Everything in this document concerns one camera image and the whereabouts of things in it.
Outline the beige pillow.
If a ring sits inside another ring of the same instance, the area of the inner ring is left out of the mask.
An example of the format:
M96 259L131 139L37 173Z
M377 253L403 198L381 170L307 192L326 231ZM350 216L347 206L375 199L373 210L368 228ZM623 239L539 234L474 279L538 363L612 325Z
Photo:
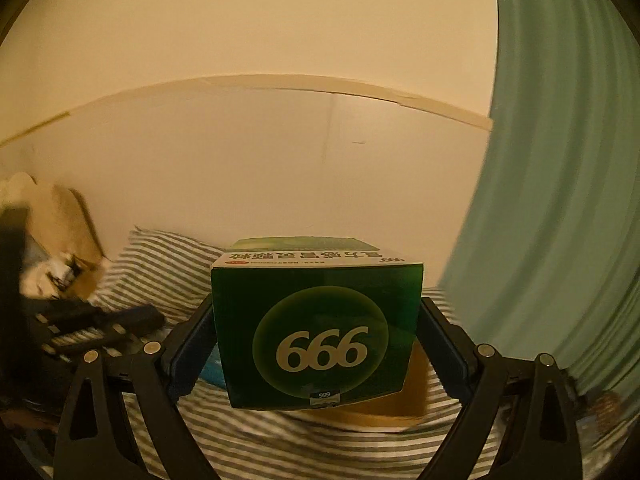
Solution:
M92 268L103 259L76 195L62 185L18 172L1 180L1 208L27 207L27 233L50 256L72 255Z

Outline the green curtain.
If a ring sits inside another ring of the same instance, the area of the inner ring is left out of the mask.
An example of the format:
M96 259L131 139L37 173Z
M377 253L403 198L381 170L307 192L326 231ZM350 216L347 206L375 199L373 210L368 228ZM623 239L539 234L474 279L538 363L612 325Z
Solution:
M611 0L498 0L494 128L440 286L507 356L639 400L639 45Z

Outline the grey checked bed sheet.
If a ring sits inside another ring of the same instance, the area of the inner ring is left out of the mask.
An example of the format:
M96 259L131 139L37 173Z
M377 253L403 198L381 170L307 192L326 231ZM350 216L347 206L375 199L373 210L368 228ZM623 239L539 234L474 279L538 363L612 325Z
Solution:
M105 310L152 304L169 326L190 318L210 289L218 247L166 231L134 228L90 301ZM399 432L360 432L296 414L242 411L224 389L200 380L178 409L224 479L414 479L460 412L436 377L426 417Z

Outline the green 999 medicine box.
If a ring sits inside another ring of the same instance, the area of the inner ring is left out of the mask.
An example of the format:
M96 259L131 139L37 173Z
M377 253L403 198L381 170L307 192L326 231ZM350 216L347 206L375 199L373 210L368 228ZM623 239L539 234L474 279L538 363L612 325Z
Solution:
M421 261L356 238L236 242L210 267L232 408L308 410L400 391L423 278Z

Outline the small cardboard box with clutter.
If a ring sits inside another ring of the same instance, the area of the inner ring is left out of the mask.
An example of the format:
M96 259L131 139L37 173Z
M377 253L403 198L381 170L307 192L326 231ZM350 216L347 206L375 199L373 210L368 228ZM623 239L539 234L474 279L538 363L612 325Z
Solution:
M20 293L29 299L88 300L109 265L108 260L89 264L71 254L52 257L22 272Z

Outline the brown cardboard box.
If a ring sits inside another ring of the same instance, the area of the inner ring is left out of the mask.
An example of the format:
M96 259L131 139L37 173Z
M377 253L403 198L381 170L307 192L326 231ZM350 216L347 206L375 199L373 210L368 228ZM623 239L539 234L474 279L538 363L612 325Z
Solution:
M434 377L426 353L415 341L404 386L388 396L335 408L291 412L303 422L356 432L399 432L424 422L430 404Z

